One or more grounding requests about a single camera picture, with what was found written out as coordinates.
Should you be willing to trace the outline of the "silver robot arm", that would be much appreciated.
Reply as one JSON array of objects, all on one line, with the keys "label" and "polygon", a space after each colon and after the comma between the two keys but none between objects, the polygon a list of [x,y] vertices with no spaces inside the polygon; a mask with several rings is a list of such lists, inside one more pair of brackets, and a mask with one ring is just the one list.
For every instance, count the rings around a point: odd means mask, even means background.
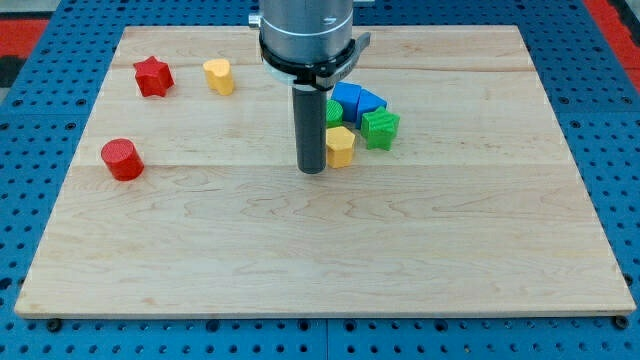
[{"label": "silver robot arm", "polygon": [[260,0],[248,22],[268,73],[300,90],[327,91],[370,45],[370,33],[353,36],[353,15],[349,0]]}]

